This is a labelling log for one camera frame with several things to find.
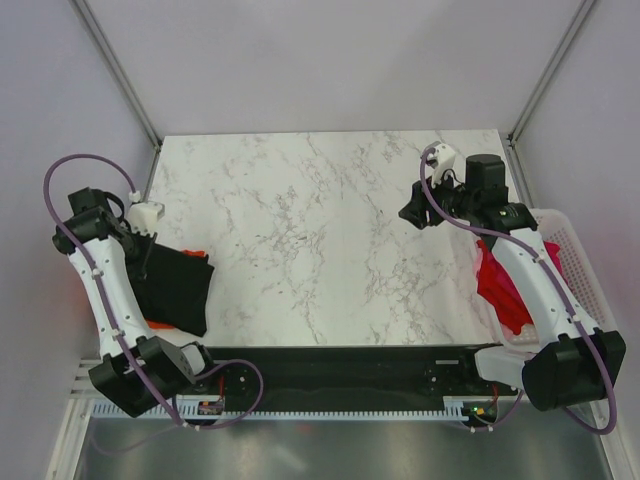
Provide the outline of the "black t shirt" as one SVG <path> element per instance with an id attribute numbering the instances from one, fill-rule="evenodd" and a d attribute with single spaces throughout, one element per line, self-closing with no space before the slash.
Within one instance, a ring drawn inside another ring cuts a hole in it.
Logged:
<path id="1" fill-rule="evenodd" d="M 140 237 L 136 253 L 126 258 L 126 267 L 146 321 L 204 336 L 214 273 L 205 251 L 175 250 Z"/>

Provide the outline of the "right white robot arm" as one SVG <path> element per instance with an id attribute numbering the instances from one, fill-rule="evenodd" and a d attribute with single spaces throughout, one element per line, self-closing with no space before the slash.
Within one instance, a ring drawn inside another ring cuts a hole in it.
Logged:
<path id="1" fill-rule="evenodd" d="M 399 216 L 418 229 L 448 222 L 475 234 L 513 282 L 538 339 L 533 347 L 503 340 L 480 349 L 458 368 L 460 386 L 477 394 L 493 381 L 503 383 L 540 411 L 604 400 L 615 417 L 614 385 L 626 353 L 622 336 L 601 328 L 572 293 L 529 208 L 510 201 L 501 157 L 467 157 L 462 182 L 455 160 L 445 144 L 428 147 Z"/>

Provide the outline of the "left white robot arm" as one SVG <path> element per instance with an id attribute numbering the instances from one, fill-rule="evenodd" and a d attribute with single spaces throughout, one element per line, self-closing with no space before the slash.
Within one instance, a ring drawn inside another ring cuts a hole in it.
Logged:
<path id="1" fill-rule="evenodd" d="M 220 371 L 203 345 L 177 346 L 157 334 L 165 328 L 203 338 L 214 273 L 208 254 L 157 242 L 159 203 L 115 214 L 123 201 L 92 188 L 68 200 L 73 215 L 52 241 L 80 276 L 94 313 L 101 358 L 89 371 L 94 388 L 133 418 L 191 387 L 215 389 Z"/>

